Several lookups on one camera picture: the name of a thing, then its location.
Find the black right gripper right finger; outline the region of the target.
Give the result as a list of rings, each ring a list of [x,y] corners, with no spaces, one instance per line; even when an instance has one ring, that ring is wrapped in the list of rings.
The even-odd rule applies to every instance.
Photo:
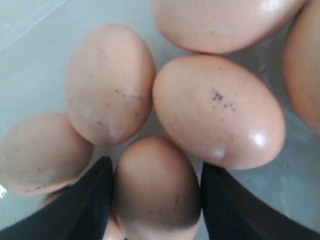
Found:
[[[320,234],[276,211],[224,168],[203,163],[201,206],[211,240],[318,240]]]

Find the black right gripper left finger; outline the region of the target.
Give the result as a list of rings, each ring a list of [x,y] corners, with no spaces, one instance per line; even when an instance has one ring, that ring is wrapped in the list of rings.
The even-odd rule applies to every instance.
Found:
[[[101,240],[111,214],[113,164],[101,157],[78,182],[29,217],[1,230],[1,240]]]

